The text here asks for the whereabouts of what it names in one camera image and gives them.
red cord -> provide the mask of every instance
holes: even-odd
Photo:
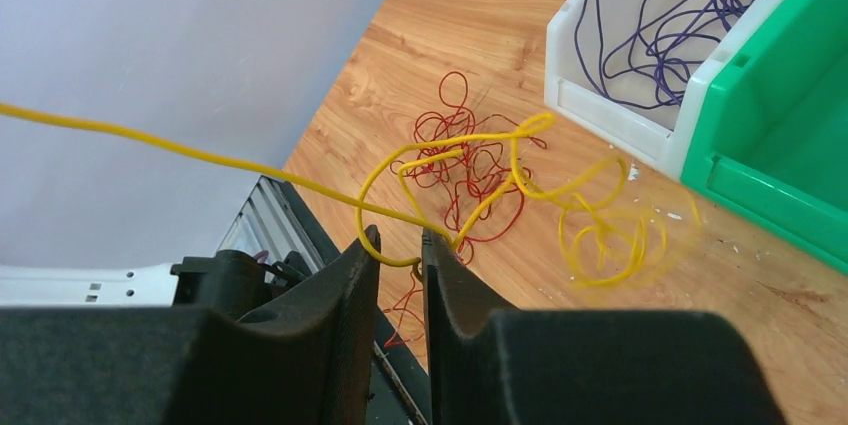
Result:
[[[462,79],[464,92],[462,100],[458,104],[448,102],[444,97],[444,86],[448,78],[457,76]],[[505,132],[518,125],[517,122],[499,113],[493,113],[482,120],[477,120],[474,111],[468,108],[465,103],[468,101],[468,79],[462,72],[452,71],[442,77],[439,82],[439,100],[442,105],[452,110],[452,113],[443,115],[437,111],[429,111],[422,113],[415,120],[415,127],[412,131],[412,138],[415,143],[431,142],[435,140],[444,140],[447,138],[458,137],[461,135],[470,135],[474,133],[483,133],[481,126],[487,122],[495,122],[502,120],[504,125],[509,124],[510,127],[505,127],[503,130],[489,130],[492,133]],[[531,137],[533,145],[545,149],[548,144],[539,138]],[[509,158],[506,149],[501,142],[480,141],[475,143],[462,143],[451,147],[434,147],[424,148],[418,152],[416,160],[427,157],[432,157],[440,153],[451,150],[462,150],[463,154],[456,158],[441,160],[422,167],[408,170],[404,175],[411,178],[421,188],[432,188],[441,185],[448,196],[448,209],[442,216],[442,221],[450,231],[459,232],[463,225],[463,218],[460,216],[462,207],[466,202],[471,203],[470,209],[480,205],[489,195],[491,195],[511,173],[509,167]],[[403,164],[401,161],[396,161],[392,164],[392,168],[396,165]],[[524,168],[524,172],[531,176],[530,170]],[[522,194],[517,186],[513,186],[506,191],[505,195],[517,193],[518,205],[512,213],[512,217],[507,222],[506,226],[498,233],[489,237],[472,236],[468,234],[457,248],[457,256],[463,265],[468,265],[474,259],[474,244],[492,242],[504,236],[508,232],[518,217],[524,210],[524,194]],[[480,215],[478,221],[484,222],[489,220],[493,215],[493,208],[490,205]],[[400,319],[396,329],[400,329],[405,314],[409,313],[415,318],[422,327],[424,321],[409,311],[407,305],[412,299],[412,296],[422,289],[417,287],[417,280],[413,277],[412,288],[406,293],[394,306],[384,310],[384,313],[392,311],[400,311]],[[423,337],[422,333],[419,337],[413,339],[418,340]],[[400,340],[398,333],[395,334],[385,343],[385,347],[399,345],[412,340]]]

green plastic container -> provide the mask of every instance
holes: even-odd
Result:
[[[848,274],[848,0],[784,0],[713,80],[681,176]]]

wooden surface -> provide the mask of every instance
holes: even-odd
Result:
[[[385,156],[411,141],[413,121],[419,114],[447,112],[438,101],[437,86],[450,70],[467,74],[478,114],[501,112],[523,120],[545,111],[545,27],[563,2],[386,0],[287,170],[356,195]],[[522,159],[547,187],[619,153],[564,118],[542,138],[549,149],[530,148]],[[576,287],[559,253],[556,209],[540,202],[528,203],[516,227],[502,239],[478,245],[472,270],[524,308],[714,311],[730,320],[750,343],[793,423],[846,423],[846,278],[702,199],[697,201],[704,219],[699,230],[688,211],[685,191],[644,165],[639,169],[639,177],[628,182],[621,202],[650,203],[670,227],[673,263],[658,281],[603,291]],[[587,193],[598,195],[611,186],[611,180],[601,180],[591,184]],[[340,247],[353,240],[352,208],[299,191]],[[415,193],[434,217],[447,207],[443,192]],[[392,177],[378,180],[369,199],[412,212]],[[514,203],[498,206],[508,208]],[[667,218],[666,211],[683,220]],[[366,220],[379,225],[384,253],[393,257],[419,254],[416,227],[370,214]],[[578,229],[569,225],[567,232]],[[409,271],[384,267],[381,273],[380,304],[390,306],[408,291]],[[420,314],[420,294],[411,309]],[[390,317],[396,321],[398,314]],[[416,337],[422,328],[406,319],[402,332]],[[426,366],[424,340],[410,347]]]

yellow string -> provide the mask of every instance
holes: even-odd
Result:
[[[278,170],[273,167],[268,167],[266,165],[261,165],[258,163],[250,162],[247,160],[240,160],[236,158],[224,157],[221,155],[216,155],[210,152],[205,152],[203,150],[194,149],[191,147],[187,147],[185,145],[172,142],[170,140],[166,140],[164,138],[142,132],[139,130],[134,130],[128,127],[124,127],[117,124],[99,122],[95,120],[86,120],[80,118],[73,118],[61,115],[55,115],[46,112],[40,112],[37,110],[30,110],[22,107],[17,107],[14,105],[9,105],[6,103],[0,102],[0,114],[6,115],[13,118],[18,118],[22,120],[28,120],[32,122],[42,123],[46,125],[52,125],[63,128],[72,128],[77,130],[85,130],[90,132],[104,133],[108,135],[119,136],[123,138],[127,138],[130,140],[135,140],[138,142],[142,142],[157,148],[161,148],[167,150],[172,153],[176,153],[179,155],[183,155],[186,157],[190,157],[196,160],[201,160],[208,163],[213,163],[216,165],[222,165],[230,168],[237,168],[241,170],[247,170],[251,172],[256,172],[262,175],[267,175],[269,177],[273,177],[280,180],[286,180],[295,185],[299,185],[301,187],[307,188],[309,190],[313,190],[321,195],[329,197],[331,199],[337,200],[342,203],[346,203],[355,207],[355,224],[357,235],[359,236],[362,245],[368,251],[371,256],[380,262],[392,266],[392,267],[407,267],[416,265],[420,262],[419,257],[407,258],[407,259],[393,259],[384,256],[380,252],[378,252],[371,245],[370,241],[365,236],[365,227],[363,225],[362,220],[362,212],[363,210],[367,210],[369,212],[377,213],[379,215],[384,215],[390,218],[394,218],[396,220],[400,220],[406,223],[410,223],[413,225],[417,225],[423,228],[427,228],[430,230],[443,235],[447,240],[450,241],[451,245],[454,249],[459,246],[462,242],[463,238],[468,234],[468,232],[473,227],[474,223],[477,221],[479,216],[486,210],[488,206],[490,206],[495,200],[504,195],[513,184],[515,184],[519,190],[526,195],[528,198],[548,201],[550,203],[554,203],[561,208],[561,214],[559,219],[559,243],[560,250],[562,252],[563,258],[568,264],[569,268],[574,272],[575,276],[579,277],[579,280],[584,285],[589,286],[606,286],[619,283],[629,276],[637,273],[641,270],[646,261],[646,252],[647,252],[647,235],[648,235],[648,224],[644,217],[638,217],[637,226],[634,229],[632,237],[627,233],[623,232],[619,227],[615,227],[609,222],[605,220],[601,216],[601,211],[607,207],[621,194],[621,191],[624,187],[626,177],[627,177],[627,167],[624,160],[620,158],[610,158],[606,160],[602,160],[584,173],[579,175],[570,183],[567,183],[561,187],[550,191],[544,191],[539,187],[536,183],[534,183],[530,178],[526,175],[524,170],[519,166],[519,152],[518,152],[518,141],[521,139],[529,138],[531,136],[537,135],[538,133],[549,128],[554,121],[554,116],[551,113],[542,113],[539,115],[535,115],[530,117],[529,119],[522,122],[518,125],[515,130],[509,133],[479,133],[473,135],[465,135],[459,137],[448,138],[444,140],[436,140],[432,142],[422,142],[416,144],[405,145],[403,147],[398,148],[393,152],[389,157],[383,160],[380,165],[374,169],[373,172],[368,176],[365,180],[365,183],[362,185],[362,189],[360,190],[359,196],[357,198],[353,198],[342,193],[339,193],[335,190],[327,188],[319,183],[313,182],[306,178],[300,177],[298,175],[294,175],[288,172],[284,172],[282,170]],[[398,169],[397,176],[401,183],[401,187],[403,189],[404,195],[407,197],[409,202],[412,204],[416,216],[407,215],[404,213],[400,213],[394,210],[390,210],[384,207],[380,207],[378,205],[374,205],[365,201],[368,191],[371,189],[371,186],[376,181],[377,177],[389,167],[389,165],[398,159],[401,155],[406,152],[420,150],[424,148],[442,148],[449,149],[450,147],[454,147],[461,143],[470,142],[470,141],[508,141],[510,143],[510,166],[511,166],[511,174],[510,176],[504,180],[504,182],[485,200],[483,200],[477,208],[471,213],[471,215],[466,220],[465,224],[460,229],[459,233],[456,237],[451,237],[450,232],[445,230],[444,228],[428,221],[424,217],[424,213],[418,204],[418,201],[415,199],[413,194],[410,192],[409,187],[404,181],[405,172],[420,166],[424,166],[439,160],[444,160],[447,158],[455,158],[460,156],[463,151],[461,149],[450,150],[444,153],[440,153],[438,155],[434,155],[432,157],[427,157],[422,160],[416,160],[414,162],[409,162],[404,164]],[[619,180],[616,187],[612,190],[612,192],[603,200],[598,203],[590,204],[588,203],[579,193],[577,193],[577,189],[588,183],[592,180],[596,175],[601,173],[604,169],[609,168],[610,166],[617,165],[619,171]],[[570,198],[564,201],[561,199],[566,194],[570,194]],[[578,232],[574,237],[571,246],[567,246],[565,242],[565,223],[566,218],[569,212],[587,212],[592,218],[594,225],[590,225],[585,227],[583,230]],[[606,241],[605,237],[614,235],[625,239],[625,241],[629,242],[630,252],[627,256],[627,265],[625,269],[618,273],[615,276],[603,278],[603,279],[591,279],[585,273],[585,271],[579,265],[579,244],[584,236],[587,236],[591,233],[596,234],[596,242],[598,244],[599,249],[599,261],[598,261],[598,269],[602,270],[604,267],[604,256],[606,254]],[[661,249],[659,250],[659,256],[661,257],[666,250],[667,240],[665,229],[661,228]]]

tabletop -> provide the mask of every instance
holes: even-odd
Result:
[[[358,194],[385,157],[413,141],[416,119],[428,112],[451,113],[439,99],[439,84],[454,71],[467,79],[466,105],[478,119],[494,114],[518,122],[549,111],[543,100],[545,32],[564,1],[385,0],[286,170]],[[448,103],[461,100],[461,76],[449,77],[443,92]],[[498,120],[490,120],[481,131],[513,128]],[[650,280],[625,280],[620,286],[581,286],[561,254],[559,209],[536,200],[526,201],[503,236],[474,244],[469,262],[474,273],[525,309],[715,312],[748,341],[792,423],[841,423],[839,417],[848,416],[844,276],[712,202],[693,198],[681,185],[563,117],[538,138],[546,148],[525,143],[521,163],[544,188],[567,183],[608,157],[626,161],[628,180],[617,202],[628,209],[647,207],[655,212],[652,220],[664,224],[668,247],[664,265],[657,269],[661,273]],[[601,174],[582,193],[602,197],[615,183],[612,173]],[[450,214],[451,198],[444,187],[425,189],[411,183],[411,190],[434,222]],[[351,207],[298,191],[339,246],[355,238]],[[413,213],[397,178],[388,171],[368,200]],[[464,197],[459,206],[463,219],[474,203]],[[496,235],[519,205],[518,194],[496,202],[489,220],[476,224],[473,235]],[[420,228],[369,213],[366,222],[379,226],[386,255],[419,255]],[[569,220],[566,242],[585,226],[585,220]],[[395,306],[413,285],[408,268],[383,267],[380,305]],[[426,367],[423,327],[415,318],[421,316],[420,293],[411,295],[407,309],[388,316],[397,325],[403,315],[400,332]]]

